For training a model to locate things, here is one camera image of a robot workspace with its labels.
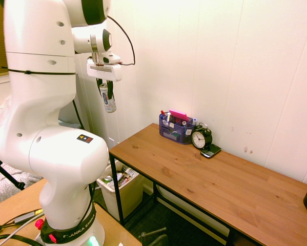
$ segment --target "alarm clock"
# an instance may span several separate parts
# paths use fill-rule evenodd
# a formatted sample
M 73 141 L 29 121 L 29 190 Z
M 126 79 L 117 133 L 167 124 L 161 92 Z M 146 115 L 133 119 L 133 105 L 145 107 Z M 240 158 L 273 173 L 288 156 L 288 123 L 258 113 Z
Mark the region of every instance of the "alarm clock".
M 200 123 L 194 129 L 194 132 L 192 133 L 192 136 L 191 136 L 191 140 L 192 140 L 194 147 L 201 150 L 205 147 L 208 147 L 212 143 L 213 136 L 208 126 L 204 123 Z

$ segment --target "cell phone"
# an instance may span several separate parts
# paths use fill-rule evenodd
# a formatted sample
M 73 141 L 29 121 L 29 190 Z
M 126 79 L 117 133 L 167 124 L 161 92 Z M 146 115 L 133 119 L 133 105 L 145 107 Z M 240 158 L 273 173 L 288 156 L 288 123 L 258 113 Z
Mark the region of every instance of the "cell phone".
M 206 158 L 211 158 L 215 154 L 217 154 L 219 151 L 221 151 L 221 148 L 218 147 L 217 145 L 209 145 L 209 147 L 206 147 L 201 150 L 201 155 L 203 155 Z

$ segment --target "wooden table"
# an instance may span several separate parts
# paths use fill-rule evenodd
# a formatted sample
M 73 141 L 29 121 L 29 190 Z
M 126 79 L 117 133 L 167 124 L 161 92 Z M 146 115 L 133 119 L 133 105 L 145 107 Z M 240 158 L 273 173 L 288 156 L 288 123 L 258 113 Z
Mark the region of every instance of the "wooden table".
M 156 124 L 112 148 L 114 158 L 228 227 L 227 245 L 237 233 L 258 245 L 307 246 L 307 184 L 224 151 L 207 159 Z
M 4 224 L 9 219 L 35 209 L 40 208 L 39 193 L 46 181 L 43 179 L 36 184 L 17 193 L 9 199 L 0 203 L 0 224 Z M 105 230 L 106 238 L 104 246 L 118 246 L 121 242 L 124 246 L 140 246 L 141 243 L 134 238 L 124 227 L 122 227 L 114 218 L 105 212 L 100 206 L 96 205 L 96 218 L 102 224 Z M 21 229 L 17 235 L 34 239 L 39 230 L 34 225 L 35 221 Z M 3 229 L 0 234 L 10 234 L 17 227 Z M 13 239 L 8 240 L 6 246 L 25 246 L 23 242 Z

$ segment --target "gray carpet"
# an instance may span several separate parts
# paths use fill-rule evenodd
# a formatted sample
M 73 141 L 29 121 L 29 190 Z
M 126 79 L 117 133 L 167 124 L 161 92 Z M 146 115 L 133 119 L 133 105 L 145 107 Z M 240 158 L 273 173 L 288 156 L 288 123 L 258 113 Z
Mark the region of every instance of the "gray carpet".
M 94 201 L 107 210 L 101 190 L 96 190 Z M 220 242 L 207 235 L 205 232 L 192 225 L 181 216 L 165 207 L 160 202 L 149 201 L 131 220 L 125 228 L 136 238 L 142 232 L 152 232 L 166 227 L 167 230 L 160 234 L 154 234 L 147 238 L 153 241 L 161 234 L 167 234 L 169 246 L 223 246 Z

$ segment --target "desk organizer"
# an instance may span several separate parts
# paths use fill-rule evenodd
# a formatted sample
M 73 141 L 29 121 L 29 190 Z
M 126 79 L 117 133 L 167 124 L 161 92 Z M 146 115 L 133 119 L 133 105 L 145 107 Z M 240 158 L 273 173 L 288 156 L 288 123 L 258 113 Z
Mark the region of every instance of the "desk organizer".
M 193 119 L 189 118 L 189 120 L 186 121 L 186 125 L 183 126 L 182 122 L 184 120 L 176 118 L 172 115 L 170 115 L 170 119 L 168 120 L 167 113 L 160 114 L 159 116 L 160 135 L 182 145 L 191 144 L 191 135 L 195 127 L 193 124 Z

